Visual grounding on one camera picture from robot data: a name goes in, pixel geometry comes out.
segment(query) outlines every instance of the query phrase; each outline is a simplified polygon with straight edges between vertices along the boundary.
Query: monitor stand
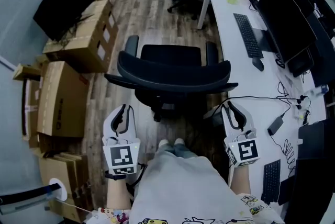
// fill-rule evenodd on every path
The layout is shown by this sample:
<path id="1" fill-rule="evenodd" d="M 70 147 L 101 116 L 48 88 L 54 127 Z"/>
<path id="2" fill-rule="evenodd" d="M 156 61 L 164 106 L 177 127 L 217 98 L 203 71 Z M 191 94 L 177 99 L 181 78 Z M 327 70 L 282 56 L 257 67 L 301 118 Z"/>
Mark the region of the monitor stand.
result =
<path id="1" fill-rule="evenodd" d="M 262 51 L 272 52 L 272 53 L 278 52 L 270 36 L 270 33 L 267 30 L 254 29 L 254 28 L 252 29 L 253 29 L 253 33 L 256 36 L 258 46 L 260 47 Z"/>

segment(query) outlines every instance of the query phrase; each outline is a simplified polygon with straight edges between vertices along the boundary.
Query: computer mouse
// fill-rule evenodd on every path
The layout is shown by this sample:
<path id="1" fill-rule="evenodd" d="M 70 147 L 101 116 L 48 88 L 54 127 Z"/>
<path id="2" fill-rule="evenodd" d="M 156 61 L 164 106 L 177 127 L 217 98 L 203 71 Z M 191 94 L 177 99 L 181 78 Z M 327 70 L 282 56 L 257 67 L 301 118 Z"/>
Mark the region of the computer mouse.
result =
<path id="1" fill-rule="evenodd" d="M 264 71 L 264 65 L 260 58 L 252 58 L 252 64 L 260 71 Z"/>

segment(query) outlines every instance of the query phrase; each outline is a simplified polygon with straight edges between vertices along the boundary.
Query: desk leg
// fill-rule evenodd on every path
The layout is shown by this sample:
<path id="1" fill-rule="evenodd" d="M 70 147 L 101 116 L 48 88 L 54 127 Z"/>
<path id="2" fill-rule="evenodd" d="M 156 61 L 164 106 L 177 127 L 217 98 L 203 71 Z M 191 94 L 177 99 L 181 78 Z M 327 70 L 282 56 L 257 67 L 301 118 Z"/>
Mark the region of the desk leg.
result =
<path id="1" fill-rule="evenodd" d="M 207 7 L 209 4 L 209 0 L 204 0 L 203 2 L 203 7 L 201 9 L 200 17 L 199 17 L 199 22 L 198 22 L 198 29 L 203 28 L 204 20 L 205 20 L 205 15 L 207 13 Z"/>

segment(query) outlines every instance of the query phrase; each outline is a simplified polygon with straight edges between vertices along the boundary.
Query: forearm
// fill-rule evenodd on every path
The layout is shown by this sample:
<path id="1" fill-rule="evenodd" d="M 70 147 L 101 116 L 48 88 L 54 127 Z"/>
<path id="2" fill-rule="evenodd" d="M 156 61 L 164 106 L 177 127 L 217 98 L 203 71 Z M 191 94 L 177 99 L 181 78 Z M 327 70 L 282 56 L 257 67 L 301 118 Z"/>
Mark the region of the forearm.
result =
<path id="1" fill-rule="evenodd" d="M 249 167 L 242 166 L 234 169 L 230 188 L 236 194 L 250 194 Z"/>
<path id="2" fill-rule="evenodd" d="M 107 208 L 131 209 L 126 180 L 108 179 Z"/>

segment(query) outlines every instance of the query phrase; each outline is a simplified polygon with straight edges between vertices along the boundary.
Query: foot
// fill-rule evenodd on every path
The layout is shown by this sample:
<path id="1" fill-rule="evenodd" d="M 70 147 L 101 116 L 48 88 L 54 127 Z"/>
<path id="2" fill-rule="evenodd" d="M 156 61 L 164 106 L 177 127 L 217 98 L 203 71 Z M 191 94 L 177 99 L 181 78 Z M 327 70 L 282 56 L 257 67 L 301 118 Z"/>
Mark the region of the foot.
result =
<path id="1" fill-rule="evenodd" d="M 174 142 L 174 145 L 181 144 L 185 145 L 185 141 L 182 138 L 177 138 L 176 141 Z"/>
<path id="2" fill-rule="evenodd" d="M 169 144 L 169 141 L 167 139 L 162 139 L 158 144 L 158 148 L 160 148 L 160 147 L 162 147 L 166 144 Z"/>

